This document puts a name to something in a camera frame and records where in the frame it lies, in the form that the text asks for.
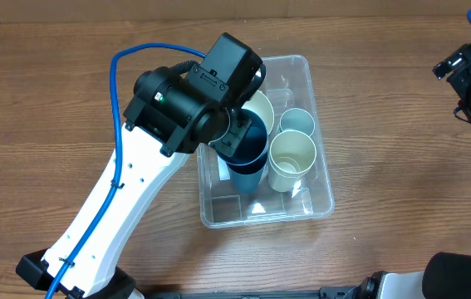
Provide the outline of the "cream bowl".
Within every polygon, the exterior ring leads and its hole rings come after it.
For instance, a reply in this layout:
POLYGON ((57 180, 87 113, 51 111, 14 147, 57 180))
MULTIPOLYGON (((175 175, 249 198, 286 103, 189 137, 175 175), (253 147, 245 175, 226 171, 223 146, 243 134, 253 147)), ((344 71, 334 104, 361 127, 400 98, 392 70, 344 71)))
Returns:
POLYGON ((271 101, 264 93, 257 91, 252 98, 243 105, 243 108, 259 116, 266 126, 267 134, 270 135, 272 133, 275 113, 271 101))

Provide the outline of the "tall dark blue cup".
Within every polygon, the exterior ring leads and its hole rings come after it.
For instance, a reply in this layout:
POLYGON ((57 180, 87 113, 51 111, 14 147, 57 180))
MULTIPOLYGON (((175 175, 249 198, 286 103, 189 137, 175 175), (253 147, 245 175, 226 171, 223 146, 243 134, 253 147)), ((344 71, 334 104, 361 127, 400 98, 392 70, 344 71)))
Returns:
POLYGON ((247 134, 232 157, 219 152, 217 155, 227 164, 234 188, 239 193, 250 194, 258 188, 267 163, 268 134, 267 127, 257 114, 246 109, 242 109, 241 114, 252 121, 247 134))

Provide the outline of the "small grey cup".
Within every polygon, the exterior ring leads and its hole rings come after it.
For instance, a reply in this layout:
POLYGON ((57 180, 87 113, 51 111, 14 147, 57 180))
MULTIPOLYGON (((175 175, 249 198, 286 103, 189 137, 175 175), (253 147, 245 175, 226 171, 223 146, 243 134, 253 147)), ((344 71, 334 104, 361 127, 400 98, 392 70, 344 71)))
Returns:
POLYGON ((277 126, 277 133, 285 130, 297 130, 312 136, 316 128, 316 123, 312 115, 301 108, 291 108, 286 110, 280 117, 277 126))

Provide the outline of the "tall cream cup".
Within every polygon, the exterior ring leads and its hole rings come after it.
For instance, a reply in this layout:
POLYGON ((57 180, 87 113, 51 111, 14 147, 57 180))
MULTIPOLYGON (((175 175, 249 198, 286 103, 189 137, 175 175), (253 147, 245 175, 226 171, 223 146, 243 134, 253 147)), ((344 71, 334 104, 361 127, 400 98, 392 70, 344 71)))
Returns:
POLYGON ((276 135, 268 152, 268 182, 280 193, 291 190, 316 161, 312 138, 298 130, 285 130, 276 135))

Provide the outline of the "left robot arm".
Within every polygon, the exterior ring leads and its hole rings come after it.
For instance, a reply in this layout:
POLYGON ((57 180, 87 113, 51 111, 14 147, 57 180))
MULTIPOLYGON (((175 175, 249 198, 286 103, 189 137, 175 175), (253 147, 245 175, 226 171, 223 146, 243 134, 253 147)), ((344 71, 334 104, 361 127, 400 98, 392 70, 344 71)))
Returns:
POLYGON ((80 212, 50 248, 24 255, 17 275, 53 297, 138 298, 117 263, 157 193, 202 144, 232 156, 250 125, 243 104, 265 66, 186 61, 141 75, 118 124, 110 161, 80 212))

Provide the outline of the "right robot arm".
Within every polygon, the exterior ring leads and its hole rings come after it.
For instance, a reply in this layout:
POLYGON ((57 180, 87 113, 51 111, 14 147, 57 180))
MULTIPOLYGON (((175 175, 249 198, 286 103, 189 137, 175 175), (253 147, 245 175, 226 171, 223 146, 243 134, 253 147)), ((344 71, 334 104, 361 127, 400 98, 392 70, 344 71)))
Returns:
MULTIPOLYGON (((454 116, 471 124, 471 43, 462 45, 434 67, 459 96, 454 116)), ((471 254, 438 252, 420 272, 375 272, 338 298, 471 298, 471 254)))

